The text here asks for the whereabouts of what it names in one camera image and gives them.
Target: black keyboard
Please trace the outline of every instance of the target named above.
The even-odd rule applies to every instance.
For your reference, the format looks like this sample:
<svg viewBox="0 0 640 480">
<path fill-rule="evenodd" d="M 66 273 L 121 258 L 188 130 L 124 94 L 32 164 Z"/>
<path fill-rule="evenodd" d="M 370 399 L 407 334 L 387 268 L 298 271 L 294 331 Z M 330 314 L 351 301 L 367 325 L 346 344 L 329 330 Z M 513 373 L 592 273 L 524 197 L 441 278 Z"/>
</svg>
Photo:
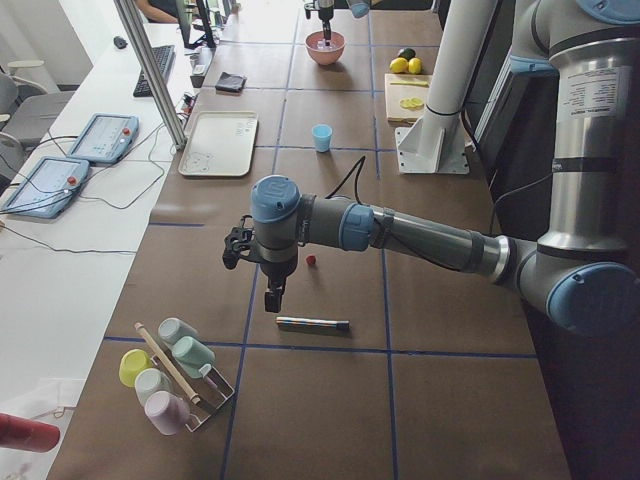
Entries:
<svg viewBox="0 0 640 480">
<path fill-rule="evenodd" d="M 153 51 L 153 57 L 160 69 L 160 73 L 164 78 L 165 82 L 169 78 L 169 73 L 171 72 L 171 66 L 173 65 L 173 59 L 176 57 L 174 52 L 173 45 L 163 45 L 162 47 L 153 47 L 151 49 Z M 149 82 L 144 76 L 143 72 L 140 72 L 140 76 L 138 77 L 138 83 L 136 83 L 136 88 L 133 90 L 134 97 L 150 97 L 151 96 L 151 88 L 149 87 Z"/>
</svg>

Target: cutting board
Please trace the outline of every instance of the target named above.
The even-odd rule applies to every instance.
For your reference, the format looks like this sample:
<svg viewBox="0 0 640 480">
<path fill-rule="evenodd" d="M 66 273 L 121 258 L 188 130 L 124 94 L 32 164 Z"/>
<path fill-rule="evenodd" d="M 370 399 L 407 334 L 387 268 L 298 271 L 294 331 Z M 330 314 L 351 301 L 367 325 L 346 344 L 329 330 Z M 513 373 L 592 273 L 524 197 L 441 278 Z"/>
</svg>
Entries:
<svg viewBox="0 0 640 480">
<path fill-rule="evenodd" d="M 400 106 L 403 98 L 419 98 L 425 105 L 429 87 L 416 85 L 392 85 L 393 82 L 428 82 L 431 84 L 431 75 L 409 75 L 385 73 L 384 75 L 384 101 L 387 107 L 387 121 L 389 122 L 415 122 L 424 112 L 420 109 L 407 109 Z"/>
</svg>

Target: baking tray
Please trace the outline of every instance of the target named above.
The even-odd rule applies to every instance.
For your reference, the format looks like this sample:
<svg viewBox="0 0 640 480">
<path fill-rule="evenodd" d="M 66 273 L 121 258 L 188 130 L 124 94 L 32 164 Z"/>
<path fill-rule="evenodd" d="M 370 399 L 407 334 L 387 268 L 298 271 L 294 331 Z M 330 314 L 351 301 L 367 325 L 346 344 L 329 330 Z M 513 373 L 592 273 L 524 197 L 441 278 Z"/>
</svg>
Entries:
<svg viewBox="0 0 640 480">
<path fill-rule="evenodd" d="M 200 112 L 178 165 L 186 177 L 241 177 L 249 172 L 258 129 L 255 112 Z"/>
</svg>

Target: yellow cup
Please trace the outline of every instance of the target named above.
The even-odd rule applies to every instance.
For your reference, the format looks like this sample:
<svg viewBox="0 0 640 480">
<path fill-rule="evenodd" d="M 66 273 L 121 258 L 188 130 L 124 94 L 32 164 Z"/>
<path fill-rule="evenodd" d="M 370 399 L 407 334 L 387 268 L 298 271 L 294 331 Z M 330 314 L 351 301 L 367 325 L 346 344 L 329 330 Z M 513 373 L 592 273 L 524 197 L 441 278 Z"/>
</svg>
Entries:
<svg viewBox="0 0 640 480">
<path fill-rule="evenodd" d="M 120 360 L 118 376 L 125 387 L 133 388 L 140 372 L 153 367 L 149 354 L 138 348 L 129 350 Z"/>
</svg>

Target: red cylinder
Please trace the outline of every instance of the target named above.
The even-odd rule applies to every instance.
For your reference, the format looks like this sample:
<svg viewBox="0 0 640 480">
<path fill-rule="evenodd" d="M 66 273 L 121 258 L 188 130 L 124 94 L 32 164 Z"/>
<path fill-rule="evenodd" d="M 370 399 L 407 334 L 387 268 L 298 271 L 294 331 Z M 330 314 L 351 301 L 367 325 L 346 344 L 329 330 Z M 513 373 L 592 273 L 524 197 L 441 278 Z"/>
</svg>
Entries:
<svg viewBox="0 0 640 480">
<path fill-rule="evenodd" d="M 0 447 L 48 452 L 60 441 L 55 425 L 0 413 Z"/>
</svg>

